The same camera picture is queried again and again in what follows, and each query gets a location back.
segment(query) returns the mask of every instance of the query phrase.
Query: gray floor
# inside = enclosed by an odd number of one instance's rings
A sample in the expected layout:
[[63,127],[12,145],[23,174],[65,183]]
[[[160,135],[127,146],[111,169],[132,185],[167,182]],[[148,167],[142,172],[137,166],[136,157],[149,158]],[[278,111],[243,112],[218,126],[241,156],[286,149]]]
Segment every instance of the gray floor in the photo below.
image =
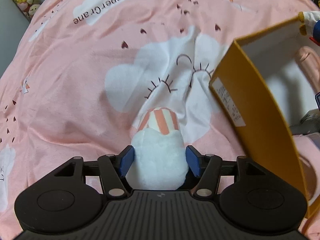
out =
[[28,20],[12,0],[0,0],[0,76],[16,54],[28,25]]

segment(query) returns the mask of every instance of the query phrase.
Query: open box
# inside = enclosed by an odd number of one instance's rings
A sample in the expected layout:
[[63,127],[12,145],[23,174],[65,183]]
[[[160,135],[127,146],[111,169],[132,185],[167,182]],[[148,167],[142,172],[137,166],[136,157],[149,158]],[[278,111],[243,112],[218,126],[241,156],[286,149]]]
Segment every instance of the open box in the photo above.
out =
[[[289,125],[316,109],[315,94],[294,61],[302,46],[320,47],[299,33],[297,18],[236,39],[209,83],[249,157],[300,190],[306,179]],[[308,200],[309,218],[320,189]]]

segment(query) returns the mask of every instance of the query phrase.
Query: dark red heart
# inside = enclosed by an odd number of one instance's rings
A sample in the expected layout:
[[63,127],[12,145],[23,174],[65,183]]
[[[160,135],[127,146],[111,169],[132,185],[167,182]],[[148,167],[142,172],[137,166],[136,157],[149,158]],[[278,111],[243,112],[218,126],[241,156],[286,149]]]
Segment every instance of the dark red heart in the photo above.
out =
[[123,41],[122,42],[122,45],[121,45],[121,48],[128,48],[128,44],[125,42],[125,41]]

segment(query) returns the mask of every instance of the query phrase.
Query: pink bedsheet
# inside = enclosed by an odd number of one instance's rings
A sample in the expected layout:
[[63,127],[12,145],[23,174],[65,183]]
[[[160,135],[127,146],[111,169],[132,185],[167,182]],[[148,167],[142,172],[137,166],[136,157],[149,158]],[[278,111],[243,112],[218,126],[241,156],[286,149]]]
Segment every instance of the pink bedsheet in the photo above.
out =
[[209,93],[212,72],[235,37],[315,9],[310,0],[46,0],[0,80],[1,238],[21,231],[21,191],[73,156],[119,153],[148,109],[172,109],[184,143],[203,154],[242,155]]

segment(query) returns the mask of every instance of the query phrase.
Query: silver screw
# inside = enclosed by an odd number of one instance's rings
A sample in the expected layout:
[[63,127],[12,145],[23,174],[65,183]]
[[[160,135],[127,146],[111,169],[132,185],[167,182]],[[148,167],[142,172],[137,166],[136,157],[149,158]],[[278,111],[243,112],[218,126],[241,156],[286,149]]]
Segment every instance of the silver screw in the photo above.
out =
[[109,190],[109,195],[113,196],[113,197],[120,197],[124,194],[124,190],[120,189],[120,188],[113,188],[111,190]]
[[209,197],[212,195],[212,191],[207,188],[198,189],[196,193],[200,197]]

